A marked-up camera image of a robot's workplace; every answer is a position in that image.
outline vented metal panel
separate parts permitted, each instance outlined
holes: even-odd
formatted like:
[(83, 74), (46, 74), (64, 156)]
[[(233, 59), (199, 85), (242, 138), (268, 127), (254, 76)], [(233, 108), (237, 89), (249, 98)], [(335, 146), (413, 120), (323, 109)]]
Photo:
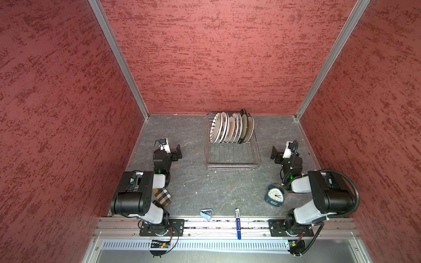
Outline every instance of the vented metal panel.
[[(103, 250), (149, 250), (151, 240), (138, 239), (105, 239)], [(173, 250), (207, 250), (207, 251), (230, 251), (230, 252), (287, 252), (289, 249), (287, 240), (227, 240), (227, 239), (181, 239)]]

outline clock face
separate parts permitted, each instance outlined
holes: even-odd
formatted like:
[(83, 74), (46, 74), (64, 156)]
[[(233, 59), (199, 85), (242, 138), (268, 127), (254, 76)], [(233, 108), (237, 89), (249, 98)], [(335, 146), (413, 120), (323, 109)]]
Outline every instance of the clock face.
[(284, 194), (278, 188), (270, 189), (267, 195), (277, 202), (282, 203), (284, 201)]

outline patterned plate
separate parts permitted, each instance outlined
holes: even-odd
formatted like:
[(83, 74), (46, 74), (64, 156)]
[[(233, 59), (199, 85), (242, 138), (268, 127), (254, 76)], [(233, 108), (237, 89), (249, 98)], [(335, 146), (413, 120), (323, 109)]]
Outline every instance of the patterned plate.
[(225, 143), (229, 142), (233, 133), (234, 133), (234, 117), (230, 116), (228, 118), (228, 131), (226, 132), (226, 136), (224, 140)]
[(254, 130), (253, 117), (249, 114), (247, 118), (248, 118), (248, 125), (247, 125), (247, 131), (245, 132), (245, 137), (244, 137), (245, 143), (250, 140), (251, 136), (253, 135), (253, 130)]
[(240, 134), (242, 131), (242, 121), (241, 121), (241, 114), (237, 112), (237, 118), (238, 118), (238, 125), (237, 125), (237, 135), (235, 136), (234, 143), (237, 143), (240, 139)]
[(218, 112), (212, 121), (212, 126), (210, 128), (210, 134), (209, 134), (209, 142), (215, 143), (216, 138), (221, 133), (222, 125), (221, 125), (221, 114)]
[(236, 113), (236, 112), (234, 112), (234, 113), (232, 114), (232, 117), (234, 118), (234, 129), (233, 129), (233, 132), (232, 132), (232, 137), (231, 137), (231, 139), (229, 140), (229, 143), (232, 143), (232, 142), (234, 141), (235, 136), (237, 136), (237, 131), (238, 131), (238, 128), (237, 128), (237, 126), (238, 126), (238, 117), (237, 117), (237, 113)]
[(221, 133), (219, 134), (219, 137), (216, 139), (215, 143), (223, 142), (225, 139), (226, 131), (228, 130), (228, 114), (226, 112), (221, 112), (221, 116), (222, 116), (222, 121), (221, 121), (222, 130), (221, 130)]

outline aluminum frame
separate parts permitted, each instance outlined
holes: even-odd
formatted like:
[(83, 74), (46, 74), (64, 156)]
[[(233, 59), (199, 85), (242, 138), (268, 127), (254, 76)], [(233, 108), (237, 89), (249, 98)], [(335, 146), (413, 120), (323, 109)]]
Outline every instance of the aluminum frame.
[(127, 61), (124, 58), (123, 53), (121, 52), (120, 46), (118, 45), (117, 39), (115, 38), (114, 33), (112, 32), (111, 26), (108, 22), (107, 16), (104, 13), (104, 9), (99, 0), (88, 0), (93, 13), (95, 14), (96, 19), (98, 20), (99, 25), (101, 26), (102, 32), (105, 35), (105, 38), (108, 41), (109, 46), (111, 47), (112, 52), (118, 62), (118, 65), (123, 72), (124, 77), (126, 78), (127, 83), (133, 93), (134, 98), (136, 99), (137, 105), (142, 111), (143, 117), (145, 120), (149, 119), (149, 112), (146, 108), (146, 104), (140, 94), (140, 91), (137, 87), (136, 81), (133, 78), (133, 75), (130, 71)]
[(370, 0), (358, 0), (355, 4), (354, 8), (349, 14), (348, 19), (344, 24), (344, 27), (342, 28), (341, 32), (338, 35), (338, 38), (336, 39), (332, 49), (330, 50), (330, 53), (325, 60), (325, 63), (320, 69), (319, 74), (317, 74), (316, 79), (314, 80), (305, 99), (303, 100), (301, 106), (295, 114), (297, 120), (300, 120), (303, 116), (311, 100), (313, 99), (314, 95), (316, 94), (317, 90), (319, 89), (320, 85), (322, 84), (323, 80), (328, 74), (330, 68), (332, 67), (342, 48), (345, 46), (345, 43), (347, 42), (349, 36), (351, 35), (352, 31), (354, 30), (355, 26), (357, 25), (358, 21), (360, 20), (362, 14), (364, 13), (369, 3)]
[[(202, 217), (172, 217), (185, 219), (184, 234), (179, 239), (181, 243), (209, 243), (225, 242), (238, 243), (235, 217), (213, 217), (207, 221)], [(267, 217), (241, 218), (241, 236), (244, 242), (251, 243), (279, 243), (281, 240), (297, 239), (298, 237), (271, 237)], [(123, 216), (102, 217), (84, 257), (85, 263), (95, 263), (105, 242), (117, 242), (119, 246), (124, 244), (124, 250), (139, 250), (131, 243), (150, 242), (155, 237), (139, 236), (138, 220)], [(372, 263), (369, 254), (361, 240), (361, 236), (352, 218), (335, 218), (325, 222), (323, 230), (317, 239), (342, 239), (349, 240), (356, 260), (359, 263)], [(268, 250), (272, 253), (283, 253), (283, 249)]]

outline red textured wall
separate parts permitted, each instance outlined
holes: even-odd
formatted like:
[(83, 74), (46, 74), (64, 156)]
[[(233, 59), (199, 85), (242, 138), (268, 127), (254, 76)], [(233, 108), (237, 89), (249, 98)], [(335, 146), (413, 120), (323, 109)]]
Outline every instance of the red textured wall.
[(103, 0), (151, 113), (294, 115), (356, 0)]
[(374, 262), (420, 262), (421, 2), (371, 0), (301, 123), (322, 167), (361, 191)]
[(79, 262), (143, 119), (86, 0), (0, 3), (0, 262)]

